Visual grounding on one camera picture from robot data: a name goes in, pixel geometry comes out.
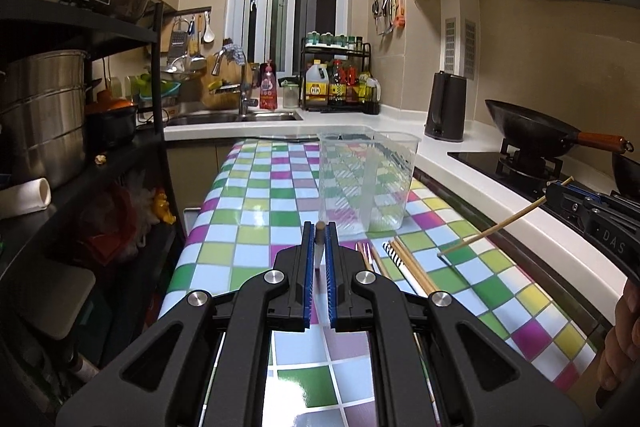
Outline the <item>person's right hand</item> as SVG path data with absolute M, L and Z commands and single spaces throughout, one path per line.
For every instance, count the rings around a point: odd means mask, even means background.
M 615 307 L 615 323 L 599 355 L 598 381 L 605 391 L 615 391 L 639 360 L 639 287 L 631 280 Z

